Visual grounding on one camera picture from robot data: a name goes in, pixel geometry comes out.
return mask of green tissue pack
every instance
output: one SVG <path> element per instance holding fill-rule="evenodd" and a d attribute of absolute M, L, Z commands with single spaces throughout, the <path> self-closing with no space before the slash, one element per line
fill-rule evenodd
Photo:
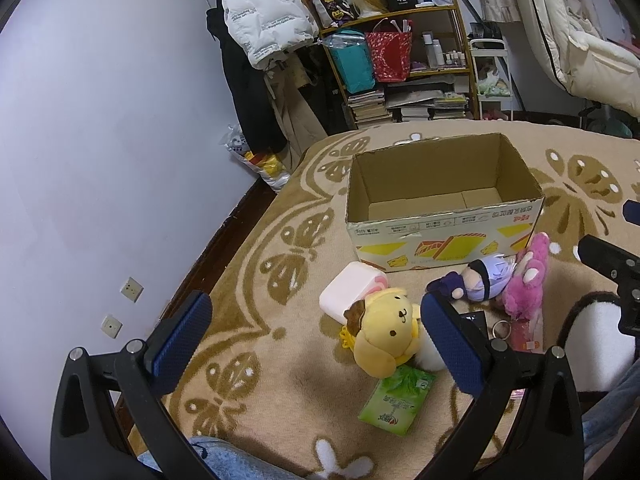
<path fill-rule="evenodd" d="M 407 365 L 382 379 L 358 416 L 377 428 L 406 434 L 436 376 Z"/>

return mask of white bottle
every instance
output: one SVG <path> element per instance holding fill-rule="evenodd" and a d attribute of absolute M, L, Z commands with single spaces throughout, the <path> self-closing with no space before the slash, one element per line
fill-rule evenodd
<path fill-rule="evenodd" d="M 427 50 L 427 60 L 429 61 L 429 68 L 437 68 L 438 60 L 436 59 L 436 51 L 433 47 L 433 38 L 431 34 L 425 33 L 422 35 L 424 41 L 424 47 Z"/>
<path fill-rule="evenodd" d="M 436 60 L 438 62 L 438 66 L 445 66 L 444 54 L 442 53 L 440 40 L 433 40 L 433 49 L 436 53 Z"/>

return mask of cardboard box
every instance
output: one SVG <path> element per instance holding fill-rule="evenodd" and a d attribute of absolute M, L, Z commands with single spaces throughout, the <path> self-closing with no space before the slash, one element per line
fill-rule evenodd
<path fill-rule="evenodd" d="M 354 156 L 346 223 L 363 263 L 428 269 L 517 253 L 542 204 L 503 134 L 425 139 Z"/>

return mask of rug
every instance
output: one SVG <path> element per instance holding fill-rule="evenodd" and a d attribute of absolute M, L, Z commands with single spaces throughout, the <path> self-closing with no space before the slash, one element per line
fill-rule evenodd
<path fill-rule="evenodd" d="M 386 124 L 315 144 L 253 229 L 211 293 L 214 317 L 176 391 L 165 405 L 186 436 L 211 435 L 306 478 L 413 479 L 444 443 L 470 398 L 448 372 L 433 389 L 407 436 L 357 419 L 376 386 L 322 314 L 318 296 L 356 259 L 344 225 L 351 157 L 410 138 L 501 132 L 543 187 L 537 231 L 550 235 L 545 283 L 545 347 L 585 293 L 614 290 L 583 266 L 577 244 L 593 234 L 633 253 L 640 228 L 622 205 L 640 193 L 640 143 L 530 123 L 449 120 Z M 419 302 L 425 284 L 462 266 L 389 274 Z M 459 312 L 484 308 L 457 301 Z M 483 461 L 502 447 L 517 404 L 510 402 Z M 145 450 L 134 430 L 136 453 Z"/>

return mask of blue gripper pad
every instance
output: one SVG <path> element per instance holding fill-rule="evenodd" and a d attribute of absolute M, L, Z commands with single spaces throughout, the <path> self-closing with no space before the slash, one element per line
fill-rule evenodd
<path fill-rule="evenodd" d="M 640 203 L 627 200 L 622 206 L 622 216 L 630 224 L 640 225 Z"/>
<path fill-rule="evenodd" d="M 425 294 L 420 320 L 461 392 L 477 397 L 491 363 L 488 342 L 441 294 Z"/>
<path fill-rule="evenodd" d="M 208 294 L 194 290 L 178 311 L 161 321 L 146 341 L 146 371 L 155 396 L 175 390 L 184 369 L 211 324 L 213 307 Z"/>

